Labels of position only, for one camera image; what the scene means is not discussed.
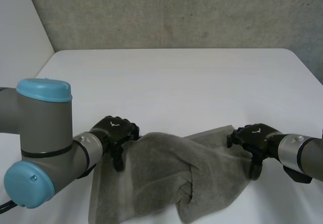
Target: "black cable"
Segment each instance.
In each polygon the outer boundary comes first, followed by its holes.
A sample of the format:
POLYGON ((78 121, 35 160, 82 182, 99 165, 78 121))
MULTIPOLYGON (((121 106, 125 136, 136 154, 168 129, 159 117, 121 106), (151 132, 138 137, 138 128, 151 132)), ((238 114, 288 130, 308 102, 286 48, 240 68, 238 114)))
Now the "black cable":
POLYGON ((5 204, 0 205, 0 209, 10 205, 11 203, 14 203, 14 202, 12 200, 10 200, 10 201, 6 202, 5 204))
POLYGON ((13 202, 12 200, 6 202, 5 204, 0 205, 0 214, 7 212, 8 210, 11 210, 12 208, 16 207, 17 204, 13 202))

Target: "towel fold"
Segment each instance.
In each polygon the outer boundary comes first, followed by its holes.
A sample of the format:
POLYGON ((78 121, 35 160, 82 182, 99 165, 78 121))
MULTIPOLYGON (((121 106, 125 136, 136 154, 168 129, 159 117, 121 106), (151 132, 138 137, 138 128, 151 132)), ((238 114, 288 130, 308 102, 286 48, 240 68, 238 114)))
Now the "towel fold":
POLYGON ((229 206, 249 183, 251 155, 226 148, 232 126, 185 138, 149 133, 125 144, 125 170, 109 156, 96 168, 90 224, 114 224, 176 204, 183 223, 229 206))

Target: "concrete wall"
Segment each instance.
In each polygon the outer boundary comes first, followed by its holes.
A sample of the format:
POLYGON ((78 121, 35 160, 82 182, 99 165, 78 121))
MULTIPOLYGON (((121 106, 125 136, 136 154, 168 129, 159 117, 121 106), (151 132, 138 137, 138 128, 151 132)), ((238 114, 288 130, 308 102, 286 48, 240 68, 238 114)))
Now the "concrete wall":
POLYGON ((33 0, 55 51, 287 48, 323 82, 323 0, 33 0))

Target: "table surface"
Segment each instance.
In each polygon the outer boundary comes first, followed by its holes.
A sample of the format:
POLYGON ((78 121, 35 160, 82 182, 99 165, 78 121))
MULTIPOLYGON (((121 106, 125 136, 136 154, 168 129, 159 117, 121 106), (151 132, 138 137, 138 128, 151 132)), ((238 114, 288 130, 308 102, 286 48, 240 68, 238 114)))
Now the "table surface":
MULTIPOLYGON (((54 54, 38 77, 72 85, 74 134, 106 115, 128 118, 142 135, 265 123, 320 137, 323 126, 323 86, 285 49, 67 50, 54 54)), ((20 160, 19 136, 1 134, 0 142, 3 176, 20 160)), ((76 180, 39 208, 16 207, 0 223, 88 223, 91 182, 92 175, 76 180)), ((259 180, 232 205, 195 223, 321 223, 322 197, 323 183, 294 183, 267 159, 259 180)), ((8 200, 3 182, 0 200, 8 200)), ((171 206, 126 223, 180 220, 171 206)))

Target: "cloth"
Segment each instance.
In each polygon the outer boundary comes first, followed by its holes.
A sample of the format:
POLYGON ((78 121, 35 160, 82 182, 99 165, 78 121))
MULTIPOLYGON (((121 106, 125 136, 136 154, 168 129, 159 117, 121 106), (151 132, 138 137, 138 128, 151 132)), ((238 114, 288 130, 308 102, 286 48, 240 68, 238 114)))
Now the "cloth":
POLYGON ((105 156, 94 173, 90 224, 114 224, 176 204, 183 223, 229 206, 249 183, 251 155, 226 148, 232 126, 185 138, 149 133, 125 145, 125 170, 105 156))

